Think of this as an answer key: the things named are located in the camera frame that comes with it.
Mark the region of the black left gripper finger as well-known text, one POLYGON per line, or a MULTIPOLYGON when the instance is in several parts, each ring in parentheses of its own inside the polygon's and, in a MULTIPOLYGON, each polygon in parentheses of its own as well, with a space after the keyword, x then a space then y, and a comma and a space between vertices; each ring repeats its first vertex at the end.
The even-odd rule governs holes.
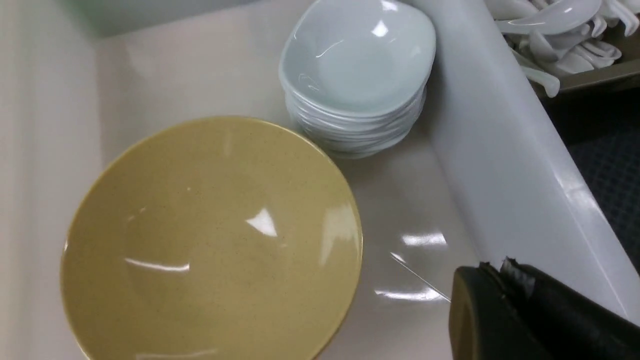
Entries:
POLYGON ((640 328, 549 274, 506 257, 454 272, 455 360, 637 360, 640 328))

